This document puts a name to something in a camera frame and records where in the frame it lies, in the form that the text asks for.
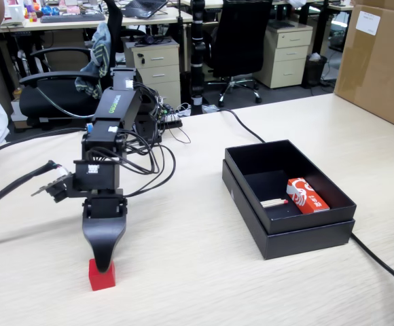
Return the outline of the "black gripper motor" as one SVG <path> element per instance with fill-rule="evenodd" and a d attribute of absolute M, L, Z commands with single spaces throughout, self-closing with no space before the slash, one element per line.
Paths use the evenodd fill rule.
<path fill-rule="evenodd" d="M 75 160 L 68 182 L 70 198 L 84 201 L 82 230 L 100 273 L 110 268 L 115 246 L 126 231 L 127 199 L 122 197 L 115 161 Z"/>

